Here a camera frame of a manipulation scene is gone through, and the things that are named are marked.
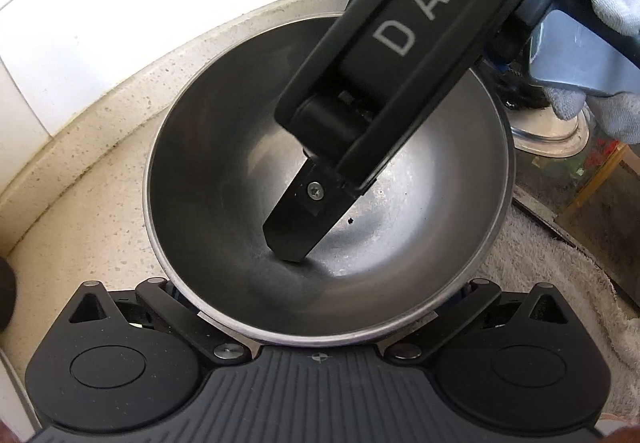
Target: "beige speckled countertop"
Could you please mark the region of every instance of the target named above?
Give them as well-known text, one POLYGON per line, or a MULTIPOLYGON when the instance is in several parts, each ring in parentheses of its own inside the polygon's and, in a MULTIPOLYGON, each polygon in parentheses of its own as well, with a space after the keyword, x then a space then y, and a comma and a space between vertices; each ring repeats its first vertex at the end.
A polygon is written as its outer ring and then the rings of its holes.
POLYGON ((146 155, 161 118, 149 120, 92 166, 9 256, 18 300, 0 343, 21 378, 81 282, 98 279, 109 290, 132 289, 147 277, 164 275, 142 214, 146 155))

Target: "white printed letter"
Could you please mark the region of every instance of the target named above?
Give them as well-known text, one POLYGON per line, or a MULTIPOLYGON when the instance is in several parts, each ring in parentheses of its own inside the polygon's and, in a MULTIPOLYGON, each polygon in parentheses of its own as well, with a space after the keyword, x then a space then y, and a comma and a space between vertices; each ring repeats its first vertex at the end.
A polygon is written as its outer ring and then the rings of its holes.
POLYGON ((420 9, 424 12, 429 20, 435 20, 436 16, 433 15, 433 9, 438 3, 449 3, 449 0, 429 0, 428 4, 425 4, 424 0, 414 0, 415 3, 420 6, 420 9))
POLYGON ((385 22, 380 24, 378 29, 373 33, 373 37, 378 39, 382 44, 384 44, 388 48, 391 48, 393 51, 398 53, 398 55, 400 55, 401 57, 404 57, 407 54, 407 52, 411 49, 411 46, 413 46, 415 42, 415 33, 412 32, 409 28, 407 28, 404 24, 402 24, 401 22, 397 22, 396 20, 386 20, 385 22), (391 39, 383 35, 384 31, 391 26, 396 30, 400 30, 400 32, 406 35, 406 41, 404 42, 404 46, 401 46, 400 44, 396 44, 391 39))

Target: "black base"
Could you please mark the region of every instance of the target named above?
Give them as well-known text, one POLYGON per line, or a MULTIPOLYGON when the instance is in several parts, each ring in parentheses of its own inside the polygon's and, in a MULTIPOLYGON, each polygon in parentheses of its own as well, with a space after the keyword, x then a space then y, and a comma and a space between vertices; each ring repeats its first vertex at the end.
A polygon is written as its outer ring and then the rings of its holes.
POLYGON ((609 370, 551 285, 476 279, 385 355, 263 347, 255 360, 172 292, 164 279, 78 289, 27 369, 46 427, 34 441, 598 438, 609 370))

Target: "stainless steel bowl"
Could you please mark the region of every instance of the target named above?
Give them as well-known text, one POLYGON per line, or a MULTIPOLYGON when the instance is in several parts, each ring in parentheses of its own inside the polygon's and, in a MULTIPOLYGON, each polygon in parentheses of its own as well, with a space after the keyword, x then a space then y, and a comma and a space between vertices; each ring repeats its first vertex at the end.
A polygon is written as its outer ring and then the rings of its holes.
POLYGON ((307 260, 273 256, 262 223, 305 159, 274 106, 334 19, 286 24, 213 61, 174 103, 146 169, 146 227, 167 275, 263 342, 356 343, 420 318, 478 267, 510 203, 513 140, 467 72, 307 260))

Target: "gloved hand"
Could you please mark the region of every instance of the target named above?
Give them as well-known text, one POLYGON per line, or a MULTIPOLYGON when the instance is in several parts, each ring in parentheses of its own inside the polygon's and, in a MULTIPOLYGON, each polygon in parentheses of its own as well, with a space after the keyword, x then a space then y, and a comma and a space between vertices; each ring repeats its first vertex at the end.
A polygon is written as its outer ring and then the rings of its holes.
MULTIPOLYGON (((591 0, 591 4, 596 15, 618 33, 640 33, 640 0, 591 0)), ((623 92, 602 98, 581 91, 543 89, 559 118, 574 118, 586 101, 605 133, 626 144, 640 144, 640 96, 623 92)))

